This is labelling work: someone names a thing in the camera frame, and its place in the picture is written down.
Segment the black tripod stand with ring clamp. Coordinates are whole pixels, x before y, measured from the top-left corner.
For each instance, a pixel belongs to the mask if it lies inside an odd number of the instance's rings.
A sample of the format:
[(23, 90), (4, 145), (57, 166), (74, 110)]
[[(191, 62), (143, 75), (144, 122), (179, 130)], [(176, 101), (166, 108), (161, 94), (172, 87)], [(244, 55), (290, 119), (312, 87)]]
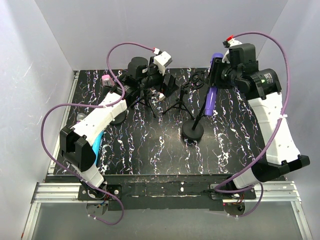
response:
[(186, 111), (192, 120), (194, 120), (194, 116), (192, 115), (191, 111), (187, 108), (185, 102), (184, 102), (184, 96), (188, 93), (187, 86), (182, 85), (180, 87), (180, 93), (179, 97), (176, 99), (176, 103), (171, 105), (169, 108), (167, 108), (165, 111), (163, 111), (161, 114), (165, 115), (168, 111), (172, 109), (177, 109), (180, 111)]

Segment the solid purple microphone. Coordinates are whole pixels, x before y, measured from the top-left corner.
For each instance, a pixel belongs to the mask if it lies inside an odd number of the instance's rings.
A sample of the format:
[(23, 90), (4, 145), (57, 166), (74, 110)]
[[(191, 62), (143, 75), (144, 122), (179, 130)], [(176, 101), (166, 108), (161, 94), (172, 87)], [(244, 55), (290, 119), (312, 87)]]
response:
[[(211, 65), (213, 65), (215, 58), (223, 58), (223, 54), (216, 52), (211, 57)], [(206, 95), (206, 101), (205, 101), (205, 108), (204, 108), (204, 115), (211, 117), (214, 113), (215, 104), (216, 104), (216, 97), (217, 97), (218, 89), (214, 86), (210, 86), (208, 88), (208, 93)]]

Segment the glitter purple silver-head microphone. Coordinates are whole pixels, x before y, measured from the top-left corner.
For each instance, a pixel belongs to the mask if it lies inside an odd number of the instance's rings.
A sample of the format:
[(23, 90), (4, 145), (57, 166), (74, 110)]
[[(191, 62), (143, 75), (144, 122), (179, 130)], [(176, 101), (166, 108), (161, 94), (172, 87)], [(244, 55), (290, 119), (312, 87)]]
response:
[(76, 116), (76, 123), (78, 124), (79, 122), (83, 121), (85, 118), (86, 118), (86, 114), (84, 114), (84, 113), (79, 113), (79, 114)]

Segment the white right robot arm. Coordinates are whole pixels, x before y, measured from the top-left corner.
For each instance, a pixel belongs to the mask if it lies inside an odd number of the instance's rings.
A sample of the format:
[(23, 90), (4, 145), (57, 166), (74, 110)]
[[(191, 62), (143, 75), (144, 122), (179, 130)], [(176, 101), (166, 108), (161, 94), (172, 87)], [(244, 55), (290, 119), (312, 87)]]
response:
[(225, 54), (215, 53), (209, 72), (209, 84), (217, 89), (236, 87), (244, 94), (257, 119), (265, 147), (243, 170), (215, 187), (237, 199), (245, 190), (310, 165), (292, 138), (277, 73), (259, 69), (256, 47), (251, 43), (229, 45)]

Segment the black round-base clip stand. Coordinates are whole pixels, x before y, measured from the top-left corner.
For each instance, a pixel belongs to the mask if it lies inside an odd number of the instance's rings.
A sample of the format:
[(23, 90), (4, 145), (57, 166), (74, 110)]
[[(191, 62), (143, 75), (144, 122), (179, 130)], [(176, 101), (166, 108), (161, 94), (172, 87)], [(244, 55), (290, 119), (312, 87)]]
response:
[[(102, 93), (103, 93), (103, 97), (105, 98), (109, 93), (112, 94), (112, 93), (115, 93), (119, 96), (122, 95), (122, 89), (119, 87), (119, 86), (103, 86), (103, 89), (102, 89)], [(112, 122), (110, 123), (110, 125), (112, 126), (118, 126), (118, 125), (121, 125), (125, 120), (126, 120), (126, 117), (127, 117), (127, 106), (125, 107), (124, 111), (121, 112), (119, 115), (117, 115), (113, 120)]]

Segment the cyan blue microphone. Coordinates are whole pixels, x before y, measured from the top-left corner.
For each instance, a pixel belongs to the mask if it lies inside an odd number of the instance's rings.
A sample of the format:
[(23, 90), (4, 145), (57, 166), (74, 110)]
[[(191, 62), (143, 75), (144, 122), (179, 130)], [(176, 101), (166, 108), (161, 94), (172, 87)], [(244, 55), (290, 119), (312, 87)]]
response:
[(98, 156), (99, 156), (99, 152), (100, 152), (100, 145), (101, 145), (103, 135), (104, 135), (104, 132), (103, 131), (100, 132), (98, 134), (98, 136), (95, 138), (95, 141), (92, 145), (92, 150), (95, 154), (95, 161), (94, 161), (95, 166), (97, 166), (97, 164), (98, 164)]

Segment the blue and white block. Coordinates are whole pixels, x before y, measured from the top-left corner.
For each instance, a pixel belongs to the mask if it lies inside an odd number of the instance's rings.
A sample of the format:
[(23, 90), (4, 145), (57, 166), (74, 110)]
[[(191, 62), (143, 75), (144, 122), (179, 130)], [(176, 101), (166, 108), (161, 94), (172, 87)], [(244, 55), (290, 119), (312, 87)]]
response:
[(159, 94), (159, 101), (163, 101), (165, 98), (166, 97), (162, 93)]

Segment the black front mounting rail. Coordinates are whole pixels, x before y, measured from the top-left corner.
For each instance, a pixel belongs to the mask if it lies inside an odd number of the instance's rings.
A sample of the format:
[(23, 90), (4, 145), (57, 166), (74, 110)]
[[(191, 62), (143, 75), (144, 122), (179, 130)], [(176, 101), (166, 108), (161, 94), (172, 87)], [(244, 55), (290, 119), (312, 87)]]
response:
[(110, 174), (109, 185), (120, 185), (125, 210), (204, 209), (222, 211), (223, 202), (208, 191), (228, 174)]

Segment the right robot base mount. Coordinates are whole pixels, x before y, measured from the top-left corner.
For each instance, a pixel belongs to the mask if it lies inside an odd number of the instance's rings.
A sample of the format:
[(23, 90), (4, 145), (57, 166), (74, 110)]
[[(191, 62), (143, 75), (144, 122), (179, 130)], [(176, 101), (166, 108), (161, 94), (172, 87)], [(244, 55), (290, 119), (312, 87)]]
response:
[(226, 215), (228, 218), (243, 218), (251, 214), (256, 208), (257, 204), (252, 208), (246, 206), (246, 200), (260, 200), (261, 196), (257, 194), (253, 188), (242, 192), (220, 192), (216, 191), (217, 184), (210, 184), (207, 194), (214, 201), (222, 201), (224, 213), (216, 213), (216, 215)]

